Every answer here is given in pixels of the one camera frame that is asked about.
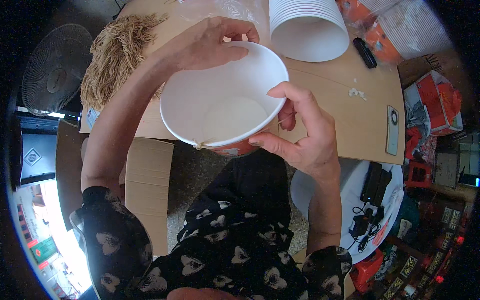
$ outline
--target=woman's left hand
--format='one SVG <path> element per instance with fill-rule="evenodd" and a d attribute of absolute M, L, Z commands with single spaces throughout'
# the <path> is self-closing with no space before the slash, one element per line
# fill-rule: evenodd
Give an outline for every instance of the woman's left hand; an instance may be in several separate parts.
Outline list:
<path fill-rule="evenodd" d="M 185 30 L 157 51 L 167 55 L 177 71 L 204 70 L 241 60 L 248 54 L 242 47 L 229 46 L 224 37 L 241 41 L 246 34 L 249 42 L 259 43 L 251 22 L 224 17 L 206 18 Z"/>

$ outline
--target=electric fan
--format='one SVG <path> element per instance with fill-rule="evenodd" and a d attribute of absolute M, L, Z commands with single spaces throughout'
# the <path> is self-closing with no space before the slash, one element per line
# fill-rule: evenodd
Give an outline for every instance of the electric fan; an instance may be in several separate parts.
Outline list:
<path fill-rule="evenodd" d="M 50 32 L 33 51 L 22 81 L 25 107 L 36 116 L 64 108 L 78 93 L 92 61 L 92 36 L 77 24 Z"/>

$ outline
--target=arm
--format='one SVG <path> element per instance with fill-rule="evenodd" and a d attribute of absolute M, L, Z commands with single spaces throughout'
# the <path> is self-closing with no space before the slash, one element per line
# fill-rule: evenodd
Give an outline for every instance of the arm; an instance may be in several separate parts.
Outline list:
<path fill-rule="evenodd" d="M 335 120 L 318 106 L 311 91 L 283 82 L 268 94 L 287 97 L 307 129 L 307 137 L 292 144 L 271 133 L 261 133 L 249 139 L 265 150 L 284 158 L 291 166 L 312 176 L 317 182 L 309 206 L 307 254 L 328 246 L 340 245 L 342 204 L 340 201 L 340 164 L 336 149 Z"/>
<path fill-rule="evenodd" d="M 118 190 L 119 176 L 138 124 L 155 91 L 175 72 L 203 70 L 240 60 L 248 50 L 227 47 L 226 36 L 259 43 L 255 26 L 228 18 L 205 19 L 173 38 L 133 72 L 98 117 L 88 142 L 82 191 L 91 186 Z"/>

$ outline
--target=wooden table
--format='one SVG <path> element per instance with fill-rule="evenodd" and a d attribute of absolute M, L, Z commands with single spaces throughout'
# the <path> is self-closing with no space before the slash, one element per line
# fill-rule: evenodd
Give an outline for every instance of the wooden table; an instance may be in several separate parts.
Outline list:
<path fill-rule="evenodd" d="M 157 38 L 144 49 L 147 57 L 173 37 L 192 26 L 179 14 L 180 3 L 164 0 L 134 0 L 128 3 L 120 14 L 159 15 L 168 12 L 170 18 L 154 28 Z M 268 1 L 264 0 L 264 9 L 268 22 Z M 356 36 L 350 34 L 350 40 Z M 261 33 L 261 44 L 270 47 L 268 34 Z M 341 57 L 327 62 L 309 63 L 282 58 L 288 68 L 290 80 L 313 91 L 318 104 L 330 113 L 336 121 L 338 155 L 345 158 L 362 159 L 403 164 L 405 151 L 405 110 L 400 78 L 396 67 L 377 67 L 367 69 L 352 44 Z M 367 101 L 360 97 L 349 97 L 351 88 L 365 93 Z M 392 156 L 385 152 L 387 137 L 387 106 L 391 105 L 399 112 L 398 154 Z M 82 118 L 82 133 L 89 133 L 86 118 Z M 280 136 L 296 142 L 305 137 L 306 129 L 297 114 L 297 126 L 291 131 L 282 131 Z M 159 101 L 152 101 L 142 118 L 136 136 L 176 139 L 165 127 L 159 109 Z"/>

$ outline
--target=woman's right hand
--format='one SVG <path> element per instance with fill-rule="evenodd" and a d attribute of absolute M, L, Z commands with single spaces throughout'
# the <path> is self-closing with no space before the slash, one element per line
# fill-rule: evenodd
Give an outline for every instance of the woman's right hand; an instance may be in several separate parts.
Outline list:
<path fill-rule="evenodd" d="M 292 101 L 294 111 L 302 117 L 308 136 L 293 144 L 264 132 L 251 137 L 249 143 L 282 157 L 292 167 L 312 176 L 318 183 L 339 180 L 340 164 L 334 118 L 318 106 L 310 90 L 290 82 L 280 83 L 268 95 L 274 98 L 287 97 Z"/>

